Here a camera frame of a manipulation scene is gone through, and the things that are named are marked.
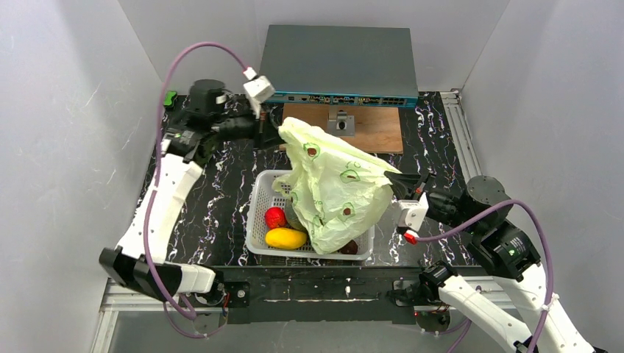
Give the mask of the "light green plastic bag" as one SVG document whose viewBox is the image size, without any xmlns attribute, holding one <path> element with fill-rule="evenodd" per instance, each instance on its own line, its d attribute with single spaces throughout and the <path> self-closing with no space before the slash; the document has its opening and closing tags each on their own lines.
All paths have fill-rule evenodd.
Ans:
<svg viewBox="0 0 624 353">
<path fill-rule="evenodd" d="M 272 188 L 291 201 L 316 253 L 338 251 L 380 220 L 393 199 L 385 172 L 398 169 L 297 118 L 278 133 L 291 170 Z"/>
</svg>

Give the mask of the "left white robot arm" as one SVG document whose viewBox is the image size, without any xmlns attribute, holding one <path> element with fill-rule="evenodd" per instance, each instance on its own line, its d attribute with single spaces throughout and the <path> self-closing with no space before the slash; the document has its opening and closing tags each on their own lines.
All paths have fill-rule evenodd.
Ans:
<svg viewBox="0 0 624 353">
<path fill-rule="evenodd" d="M 160 167 L 129 228 L 114 248 L 99 255 L 99 264 L 118 285 L 161 302 L 211 291 L 216 273 L 200 265 L 170 263 L 169 239 L 188 194 L 220 143 L 251 140 L 256 149 L 283 143 L 262 105 L 274 93 L 265 76 L 246 82 L 243 96 L 230 94 L 214 79 L 192 84 L 185 106 L 168 116 L 157 145 Z"/>
</svg>

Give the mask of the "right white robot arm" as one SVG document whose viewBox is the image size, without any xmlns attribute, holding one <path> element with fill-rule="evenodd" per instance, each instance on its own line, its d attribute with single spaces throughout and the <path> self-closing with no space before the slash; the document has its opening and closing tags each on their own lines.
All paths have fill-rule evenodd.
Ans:
<svg viewBox="0 0 624 353">
<path fill-rule="evenodd" d="M 432 174 L 386 172 L 400 208 L 398 230 L 418 244 L 426 218 L 448 226 L 437 242 L 465 232 L 467 250 L 507 294 L 519 315 L 513 317 L 471 286 L 454 267 L 438 261 L 423 268 L 415 281 L 397 281 L 388 297 L 399 306 L 448 305 L 466 321 L 463 330 L 480 327 L 507 352 L 595 352 L 583 338 L 554 291 L 547 244 L 536 248 L 508 219 L 517 205 L 490 176 L 471 178 L 460 196 L 434 188 Z"/>
</svg>

